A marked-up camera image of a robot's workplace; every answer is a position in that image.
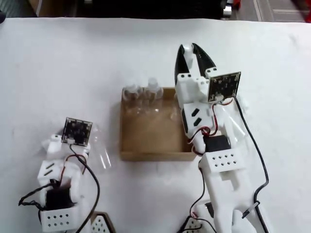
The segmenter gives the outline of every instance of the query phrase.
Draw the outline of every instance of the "open cardboard box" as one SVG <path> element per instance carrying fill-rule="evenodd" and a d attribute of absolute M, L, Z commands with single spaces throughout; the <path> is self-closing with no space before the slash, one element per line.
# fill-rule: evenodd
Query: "open cardboard box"
<path fill-rule="evenodd" d="M 128 116 L 121 102 L 120 154 L 126 161 L 192 161 L 181 119 L 171 120 L 174 88 L 164 88 L 161 111 Z"/>

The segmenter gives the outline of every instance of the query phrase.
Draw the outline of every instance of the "robotic arm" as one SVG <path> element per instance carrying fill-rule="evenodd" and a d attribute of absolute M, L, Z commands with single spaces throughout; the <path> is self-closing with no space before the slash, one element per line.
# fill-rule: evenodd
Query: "robotic arm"
<path fill-rule="evenodd" d="M 106 213 L 94 212 L 100 195 L 98 180 L 87 165 L 92 123 L 67 118 L 62 135 L 53 134 L 46 143 L 47 159 L 42 162 L 38 182 L 40 188 L 22 197 L 18 205 L 34 205 L 43 232 L 113 233 Z M 97 184 L 96 201 L 91 208 L 80 194 L 80 182 L 87 169 Z M 25 199 L 39 192 L 39 203 Z"/>
<path fill-rule="evenodd" d="M 190 73 L 193 54 L 198 62 L 198 76 Z M 271 233 L 267 217 L 254 211 L 259 201 L 253 200 L 254 189 L 237 147 L 232 122 L 219 123 L 215 115 L 214 108 L 222 101 L 236 100 L 240 76 L 240 72 L 220 73 L 196 44 L 181 45 L 178 50 L 175 90 L 184 130 L 189 143 L 193 144 L 192 151 L 202 157 L 199 169 L 210 195 L 216 232 Z"/>

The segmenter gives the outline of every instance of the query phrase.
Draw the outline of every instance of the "clear plastic bottle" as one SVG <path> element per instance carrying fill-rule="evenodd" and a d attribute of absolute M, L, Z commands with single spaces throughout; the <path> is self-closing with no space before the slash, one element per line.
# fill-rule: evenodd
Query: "clear plastic bottle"
<path fill-rule="evenodd" d="M 139 114 L 142 110 L 142 87 L 136 84 L 126 86 L 122 91 L 122 99 L 125 102 L 125 111 L 127 114 Z"/>
<path fill-rule="evenodd" d="M 149 78 L 148 86 L 144 88 L 145 108 L 147 112 L 159 112 L 162 108 L 163 88 L 156 78 Z"/>

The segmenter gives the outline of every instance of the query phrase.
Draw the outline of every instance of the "black circuit board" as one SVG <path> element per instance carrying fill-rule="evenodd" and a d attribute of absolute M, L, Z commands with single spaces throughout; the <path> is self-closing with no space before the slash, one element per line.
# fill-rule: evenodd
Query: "black circuit board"
<path fill-rule="evenodd" d="M 212 77 L 209 80 L 208 101 L 216 101 L 216 97 L 223 95 L 224 99 L 237 94 L 241 72 Z"/>
<path fill-rule="evenodd" d="M 67 117 L 62 142 L 68 143 L 68 139 L 71 139 L 74 140 L 75 145 L 87 146 L 92 124 L 92 122 Z"/>

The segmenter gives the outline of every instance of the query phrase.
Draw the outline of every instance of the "white tabletop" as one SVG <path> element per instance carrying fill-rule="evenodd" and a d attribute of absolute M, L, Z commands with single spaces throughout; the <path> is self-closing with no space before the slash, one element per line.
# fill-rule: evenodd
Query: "white tabletop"
<path fill-rule="evenodd" d="M 119 102 L 127 79 L 173 86 L 181 43 L 195 42 L 225 72 L 241 71 L 239 94 L 268 167 L 259 195 L 275 232 L 311 229 L 311 25 L 215 20 L 38 18 L 0 25 L 0 186 L 2 232 L 40 232 L 34 207 L 41 141 L 66 117 L 104 130 L 112 168 L 98 174 L 98 211 L 118 233 L 176 232 L 202 192 L 193 162 L 127 163 L 118 158 Z M 264 181 L 254 148 L 250 177 Z M 95 184 L 83 185 L 90 203 Z"/>

